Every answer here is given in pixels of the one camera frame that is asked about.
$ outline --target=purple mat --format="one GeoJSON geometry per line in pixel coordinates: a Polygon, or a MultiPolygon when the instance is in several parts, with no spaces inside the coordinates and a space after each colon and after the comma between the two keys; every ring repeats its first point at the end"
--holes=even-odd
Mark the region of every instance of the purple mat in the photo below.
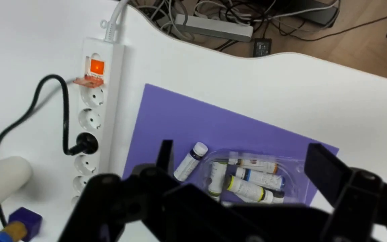
{"type": "MultiPolygon", "coordinates": [[[[163,140],[175,141],[175,168],[196,141],[206,143],[211,152],[250,151],[302,163],[308,145],[317,143],[258,120],[145,85],[124,177],[128,177],[138,164],[155,163],[163,140]]],[[[324,145],[332,153],[337,153],[337,148],[324,145]]],[[[198,179],[196,172],[199,169],[187,183],[198,179]]],[[[316,187],[304,173],[298,172],[296,180],[297,186],[308,187],[306,194],[297,199],[310,204],[316,187]]]]}

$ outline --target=power switch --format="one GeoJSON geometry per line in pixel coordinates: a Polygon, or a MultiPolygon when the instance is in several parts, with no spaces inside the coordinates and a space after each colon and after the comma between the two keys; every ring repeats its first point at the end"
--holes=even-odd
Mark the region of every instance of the power switch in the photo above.
{"type": "Polygon", "coordinates": [[[105,63],[97,59],[90,61],[90,73],[102,75],[105,63]]]}

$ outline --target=power strip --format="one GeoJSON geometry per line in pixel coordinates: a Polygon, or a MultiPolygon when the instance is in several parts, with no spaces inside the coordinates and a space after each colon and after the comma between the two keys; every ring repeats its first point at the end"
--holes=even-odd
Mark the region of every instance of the power strip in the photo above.
{"type": "Polygon", "coordinates": [[[122,46],[98,39],[85,39],[82,55],[82,75],[101,81],[98,87],[73,85],[70,91],[70,143],[82,133],[93,134],[98,151],[75,156],[77,176],[73,180],[77,203],[89,179],[97,173],[109,172],[113,126],[117,112],[122,67],[122,46]]]}
{"type": "Polygon", "coordinates": [[[188,16],[187,23],[184,24],[185,16],[177,13],[175,24],[180,31],[208,35],[223,39],[234,39],[239,42],[250,42],[253,35],[251,26],[241,26],[228,22],[220,22],[214,19],[203,19],[196,16],[188,16]]]}

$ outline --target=vial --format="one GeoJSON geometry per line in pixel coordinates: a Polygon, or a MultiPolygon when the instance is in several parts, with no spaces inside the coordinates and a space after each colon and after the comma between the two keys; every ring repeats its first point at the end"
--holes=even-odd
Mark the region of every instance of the vial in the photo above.
{"type": "Polygon", "coordinates": [[[199,161],[204,159],[207,152],[208,147],[206,144],[196,143],[192,151],[185,155],[180,165],[176,168],[173,176],[180,182],[185,182],[185,179],[189,177],[199,161]]]}
{"type": "Polygon", "coordinates": [[[238,164],[238,152],[230,152],[228,155],[228,165],[237,165],[238,164]]]}
{"type": "Polygon", "coordinates": [[[226,188],[253,202],[265,199],[265,190],[237,176],[227,176],[226,188]]]}
{"type": "Polygon", "coordinates": [[[214,161],[211,164],[210,184],[207,187],[210,195],[219,196],[222,194],[227,167],[228,165],[224,161],[214,161]]]}
{"type": "Polygon", "coordinates": [[[271,191],[265,190],[265,196],[262,200],[251,200],[250,198],[242,196],[235,194],[242,202],[245,203],[265,203],[265,204],[273,204],[274,194],[271,191]]]}
{"type": "Polygon", "coordinates": [[[280,175],[265,173],[245,168],[237,168],[235,176],[257,186],[277,191],[281,191],[285,184],[284,177],[280,175]]]}
{"type": "Polygon", "coordinates": [[[246,169],[262,171],[267,173],[277,173],[278,165],[274,157],[258,157],[253,153],[243,153],[238,165],[246,169]]]}
{"type": "Polygon", "coordinates": [[[274,191],[273,192],[273,203],[285,203],[285,192],[284,191],[274,191]]]}

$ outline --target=white desk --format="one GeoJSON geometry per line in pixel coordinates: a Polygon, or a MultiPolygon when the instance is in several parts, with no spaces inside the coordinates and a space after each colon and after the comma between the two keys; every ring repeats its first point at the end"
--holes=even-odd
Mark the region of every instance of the white desk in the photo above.
{"type": "MultiPolygon", "coordinates": [[[[82,39],[103,36],[99,22],[109,19],[113,7],[105,0],[0,1],[0,130],[26,110],[43,75],[78,74],[82,39]]],[[[386,78],[298,54],[230,56],[165,36],[133,8],[122,42],[113,171],[122,171],[144,83],[153,83],[339,147],[347,164],[387,182],[386,78]]],[[[19,206],[40,212],[44,223],[36,241],[56,241],[74,196],[75,169],[60,151],[60,106],[56,93],[0,149],[0,157],[20,155],[32,163],[32,182],[4,208],[7,214],[19,206]]],[[[329,210],[321,196],[313,206],[329,210]]],[[[137,231],[144,227],[130,225],[124,238],[141,241],[137,231]]]]}

